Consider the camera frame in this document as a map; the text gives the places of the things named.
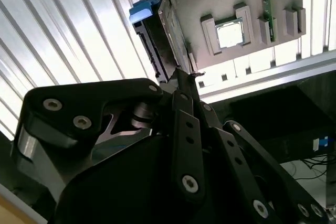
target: corrugated metal panel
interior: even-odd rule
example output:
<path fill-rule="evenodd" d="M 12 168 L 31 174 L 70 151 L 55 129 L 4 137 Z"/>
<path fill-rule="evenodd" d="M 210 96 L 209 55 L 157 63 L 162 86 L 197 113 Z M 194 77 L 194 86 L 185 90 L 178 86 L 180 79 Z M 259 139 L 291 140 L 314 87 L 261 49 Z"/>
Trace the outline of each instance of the corrugated metal panel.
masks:
<path fill-rule="evenodd" d="M 0 130 L 8 138 L 13 139 L 23 97 L 33 87 L 155 80 L 128 21 L 136 1 L 0 0 Z M 302 38 L 200 70 L 206 72 L 198 78 L 206 86 L 199 89 L 204 101 L 334 70 L 336 54 L 319 54 L 336 49 L 335 1 L 303 0 L 307 34 Z"/>
<path fill-rule="evenodd" d="M 137 0 L 0 0 L 0 130 L 13 139 L 33 87 L 155 79 L 128 21 Z"/>
<path fill-rule="evenodd" d="M 206 72 L 204 76 L 197 78 L 198 82 L 203 81 L 206 86 L 199 88 L 203 100 L 216 102 L 275 84 L 336 70 L 334 64 L 336 52 L 323 54 L 324 51 L 336 49 L 335 1 L 303 0 L 307 33 L 300 39 L 237 58 L 232 61 L 233 63 L 225 62 L 200 70 Z M 311 56 L 316 56 L 317 59 L 308 60 Z M 323 62 L 324 58 L 328 58 L 328 62 Z M 248 74 L 246 69 L 250 69 L 251 73 Z M 308 72 L 301 74 L 300 71 L 303 70 Z M 220 78 L 224 74 L 232 76 L 233 72 L 236 76 L 228 77 L 227 81 L 222 81 Z"/>

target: black cable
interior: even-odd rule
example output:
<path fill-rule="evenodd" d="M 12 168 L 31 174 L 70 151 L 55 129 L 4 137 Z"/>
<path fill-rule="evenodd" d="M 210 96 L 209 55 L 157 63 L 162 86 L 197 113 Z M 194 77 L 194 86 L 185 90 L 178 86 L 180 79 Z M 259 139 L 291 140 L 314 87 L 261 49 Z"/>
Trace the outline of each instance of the black cable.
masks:
<path fill-rule="evenodd" d="M 325 170 L 323 173 L 321 173 L 319 176 L 313 177 L 313 178 L 296 178 L 295 180 L 299 180 L 299 179 L 315 179 L 315 178 L 319 178 L 321 176 L 323 176 L 324 174 L 326 174 L 327 170 Z"/>

